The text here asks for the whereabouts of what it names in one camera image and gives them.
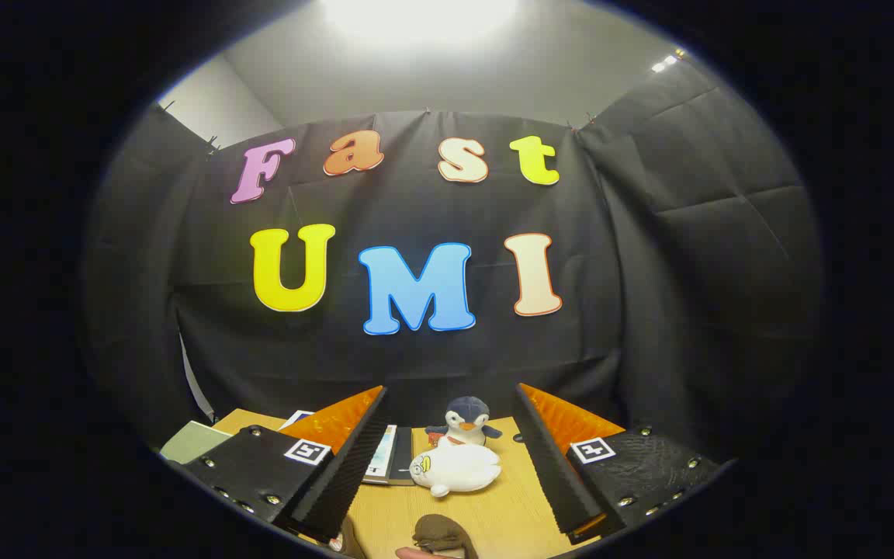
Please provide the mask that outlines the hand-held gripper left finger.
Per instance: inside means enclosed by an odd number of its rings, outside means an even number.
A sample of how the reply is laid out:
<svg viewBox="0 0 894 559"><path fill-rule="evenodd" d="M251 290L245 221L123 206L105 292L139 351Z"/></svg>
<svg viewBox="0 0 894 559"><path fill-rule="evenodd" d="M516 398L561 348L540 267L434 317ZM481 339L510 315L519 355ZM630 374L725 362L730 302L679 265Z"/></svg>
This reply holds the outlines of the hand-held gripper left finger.
<svg viewBox="0 0 894 559"><path fill-rule="evenodd" d="M372 387L284 429L242 427L184 463L182 474L244 516L334 538L386 431L386 393Z"/></svg>

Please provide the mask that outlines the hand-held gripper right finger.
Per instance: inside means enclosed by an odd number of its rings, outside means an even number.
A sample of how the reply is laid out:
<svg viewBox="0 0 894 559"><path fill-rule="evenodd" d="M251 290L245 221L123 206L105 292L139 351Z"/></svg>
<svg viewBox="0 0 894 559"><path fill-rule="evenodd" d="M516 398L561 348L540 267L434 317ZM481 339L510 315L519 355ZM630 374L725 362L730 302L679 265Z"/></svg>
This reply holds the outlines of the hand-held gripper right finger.
<svg viewBox="0 0 894 559"><path fill-rule="evenodd" d="M624 428L528 384L515 389L512 418L573 544L648 524L731 468L648 422Z"/></svg>

